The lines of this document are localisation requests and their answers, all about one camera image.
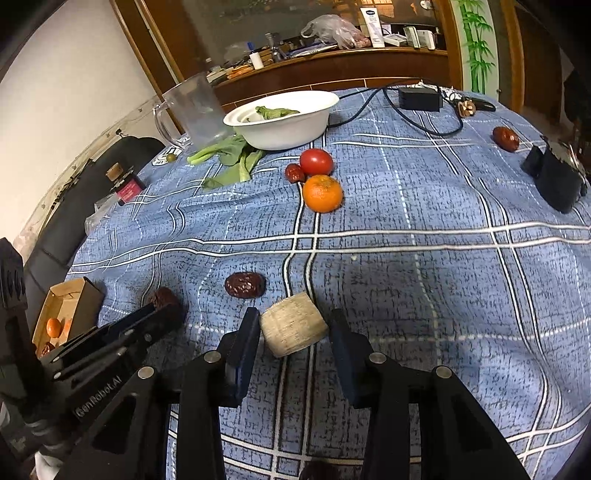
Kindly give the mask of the large red date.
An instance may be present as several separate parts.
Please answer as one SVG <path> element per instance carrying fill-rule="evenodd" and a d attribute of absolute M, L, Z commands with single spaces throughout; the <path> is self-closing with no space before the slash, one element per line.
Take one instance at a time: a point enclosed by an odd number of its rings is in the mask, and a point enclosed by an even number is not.
<path fill-rule="evenodd" d="M 148 303 L 156 310 L 164 309 L 174 318 L 182 318 L 182 305 L 174 293 L 167 287 L 159 287 L 148 297 Z"/>

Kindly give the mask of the blue plaid tablecloth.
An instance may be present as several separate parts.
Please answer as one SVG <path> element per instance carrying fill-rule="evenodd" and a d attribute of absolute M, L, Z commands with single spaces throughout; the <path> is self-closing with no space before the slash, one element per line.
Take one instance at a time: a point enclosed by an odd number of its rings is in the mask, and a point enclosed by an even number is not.
<path fill-rule="evenodd" d="M 552 209 L 521 164 L 542 136 L 504 106 L 459 121 L 452 108 L 394 111 L 395 91 L 342 92 L 315 140 L 344 200 L 318 214 L 284 176 L 300 150 L 267 154 L 252 179 L 216 189 L 216 159 L 147 165 L 145 190 L 113 209 L 69 270 L 105 292 L 101 323 L 156 288 L 183 303 L 183 326 L 149 360 L 175 369 L 238 326 L 245 300 L 224 280 L 266 278 L 253 306 L 305 292 L 339 308 L 401 364 L 450 367 L 526 472 L 550 479 L 590 425 L 590 200 Z M 508 152 L 493 140 L 520 138 Z"/>

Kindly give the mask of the small red date by tomato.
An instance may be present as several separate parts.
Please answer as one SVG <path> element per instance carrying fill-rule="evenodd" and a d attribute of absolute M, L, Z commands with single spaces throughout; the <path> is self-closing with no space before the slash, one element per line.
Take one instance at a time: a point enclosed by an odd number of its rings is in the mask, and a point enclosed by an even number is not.
<path fill-rule="evenodd" d="M 284 176 L 287 178 L 287 181 L 291 184 L 294 183 L 303 183 L 305 181 L 305 176 L 303 168 L 297 163 L 290 163 L 287 165 L 286 169 L 284 169 Z"/>

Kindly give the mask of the orange in box left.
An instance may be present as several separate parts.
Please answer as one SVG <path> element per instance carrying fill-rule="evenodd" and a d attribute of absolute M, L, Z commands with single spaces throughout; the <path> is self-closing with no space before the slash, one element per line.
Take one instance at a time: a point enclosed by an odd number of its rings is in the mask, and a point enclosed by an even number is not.
<path fill-rule="evenodd" d="M 50 338 L 59 338 L 63 325 L 58 318 L 49 318 L 46 322 L 46 332 Z"/>

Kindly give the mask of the clear plastic pitcher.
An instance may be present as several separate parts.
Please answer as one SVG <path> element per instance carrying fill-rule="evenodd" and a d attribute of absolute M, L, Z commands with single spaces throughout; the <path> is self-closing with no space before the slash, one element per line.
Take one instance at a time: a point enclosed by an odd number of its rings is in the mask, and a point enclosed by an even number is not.
<path fill-rule="evenodd" d="M 186 140 L 171 136 L 161 121 L 164 111 L 171 113 Z M 163 100 L 153 107 L 152 112 L 156 129 L 162 137 L 187 153 L 196 153 L 231 135 L 231 128 L 223 123 L 224 111 L 204 72 L 166 91 Z"/>

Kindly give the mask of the red date far right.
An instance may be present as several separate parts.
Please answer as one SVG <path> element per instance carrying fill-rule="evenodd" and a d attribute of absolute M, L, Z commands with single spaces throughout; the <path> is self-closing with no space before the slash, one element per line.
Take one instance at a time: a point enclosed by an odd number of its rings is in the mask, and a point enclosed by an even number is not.
<path fill-rule="evenodd" d="M 503 150 L 514 153 L 519 149 L 520 138 L 516 132 L 505 126 L 497 126 L 493 129 L 493 140 Z"/>

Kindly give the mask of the black sofa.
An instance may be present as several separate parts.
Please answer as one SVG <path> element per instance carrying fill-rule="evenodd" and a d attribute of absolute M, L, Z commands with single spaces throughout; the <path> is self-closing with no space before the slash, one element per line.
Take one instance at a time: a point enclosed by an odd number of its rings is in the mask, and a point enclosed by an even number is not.
<path fill-rule="evenodd" d="M 94 213 L 94 204 L 110 193 L 112 183 L 106 171 L 118 163 L 139 172 L 163 148 L 164 144 L 152 137 L 123 137 L 97 159 L 88 160 L 74 184 L 66 189 L 24 263 L 30 327 L 37 322 L 49 288 L 64 281 L 86 238 L 84 222 Z"/>

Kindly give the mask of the green leafy vegetable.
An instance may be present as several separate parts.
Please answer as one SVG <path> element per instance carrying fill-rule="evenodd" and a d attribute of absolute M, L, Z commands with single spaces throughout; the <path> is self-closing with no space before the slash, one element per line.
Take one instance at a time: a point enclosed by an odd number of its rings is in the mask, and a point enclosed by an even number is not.
<path fill-rule="evenodd" d="M 260 159 L 266 156 L 266 150 L 253 147 L 240 134 L 223 139 L 190 155 L 187 163 L 197 166 L 216 156 L 223 166 L 221 173 L 207 177 L 202 181 L 204 189 L 216 189 L 252 179 L 252 170 Z"/>

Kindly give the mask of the far orange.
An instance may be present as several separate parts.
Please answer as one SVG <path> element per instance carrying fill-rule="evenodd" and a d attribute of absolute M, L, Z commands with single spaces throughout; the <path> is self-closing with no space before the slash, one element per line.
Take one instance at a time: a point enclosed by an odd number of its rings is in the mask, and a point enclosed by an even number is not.
<path fill-rule="evenodd" d="M 308 178 L 303 188 L 304 204 L 315 213 L 329 213 L 342 205 L 344 192 L 339 181 L 328 175 Z"/>

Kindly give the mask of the plastic bag on sideboard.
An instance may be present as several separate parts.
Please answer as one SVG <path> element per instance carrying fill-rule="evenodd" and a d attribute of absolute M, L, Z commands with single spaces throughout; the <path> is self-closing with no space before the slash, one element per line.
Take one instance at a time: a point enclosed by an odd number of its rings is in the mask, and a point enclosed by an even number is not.
<path fill-rule="evenodd" d="M 362 31 L 356 28 L 348 20 L 342 19 L 335 14 L 318 16 L 308 22 L 301 30 L 301 37 L 308 39 L 317 37 L 325 44 L 337 44 L 339 49 L 361 49 L 372 46 L 370 39 L 363 35 Z"/>

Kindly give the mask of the small black box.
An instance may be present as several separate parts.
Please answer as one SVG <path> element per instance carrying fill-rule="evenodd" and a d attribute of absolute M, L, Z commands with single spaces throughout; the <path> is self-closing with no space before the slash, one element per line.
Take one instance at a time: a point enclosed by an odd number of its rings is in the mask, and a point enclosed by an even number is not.
<path fill-rule="evenodd" d="M 542 198 L 556 211 L 568 214 L 587 195 L 590 183 L 570 144 L 546 136 L 545 150 L 534 145 L 521 169 L 529 175 Z"/>

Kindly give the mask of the wooden sideboard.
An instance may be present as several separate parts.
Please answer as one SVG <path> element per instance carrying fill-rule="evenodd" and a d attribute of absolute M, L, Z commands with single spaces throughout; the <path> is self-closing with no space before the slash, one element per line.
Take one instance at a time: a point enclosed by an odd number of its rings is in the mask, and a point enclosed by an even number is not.
<path fill-rule="evenodd" d="M 346 90 L 424 80 L 463 87 L 462 69 L 445 50 L 392 47 L 335 50 L 283 61 L 214 87 L 225 111 L 267 95 L 300 90 Z"/>

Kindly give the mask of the dark jar pink label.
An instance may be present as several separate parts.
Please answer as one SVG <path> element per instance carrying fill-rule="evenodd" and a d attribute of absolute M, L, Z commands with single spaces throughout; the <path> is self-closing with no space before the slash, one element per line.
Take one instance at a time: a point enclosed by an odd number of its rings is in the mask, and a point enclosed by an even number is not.
<path fill-rule="evenodd" d="M 120 206 L 132 201 L 145 189 L 144 183 L 134 170 L 125 170 L 120 163 L 113 164 L 105 172 L 105 176 L 112 183 L 111 192 L 116 195 Z"/>

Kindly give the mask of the dark wrinkled date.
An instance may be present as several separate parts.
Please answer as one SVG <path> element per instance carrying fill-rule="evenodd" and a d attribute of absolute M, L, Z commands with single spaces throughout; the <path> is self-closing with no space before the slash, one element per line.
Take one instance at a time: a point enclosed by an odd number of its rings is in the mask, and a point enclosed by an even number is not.
<path fill-rule="evenodd" d="M 224 289 L 235 298 L 259 298 L 266 291 L 266 279 L 256 272 L 235 272 L 225 279 Z"/>

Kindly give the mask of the white bowl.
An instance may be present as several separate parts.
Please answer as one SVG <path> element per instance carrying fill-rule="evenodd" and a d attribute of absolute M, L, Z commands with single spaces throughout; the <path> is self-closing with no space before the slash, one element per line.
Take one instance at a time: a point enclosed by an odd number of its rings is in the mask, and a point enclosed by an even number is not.
<path fill-rule="evenodd" d="M 325 133 L 339 96 L 330 91 L 301 90 L 266 96 L 239 106 L 223 123 L 253 148 L 290 150 L 310 144 Z"/>

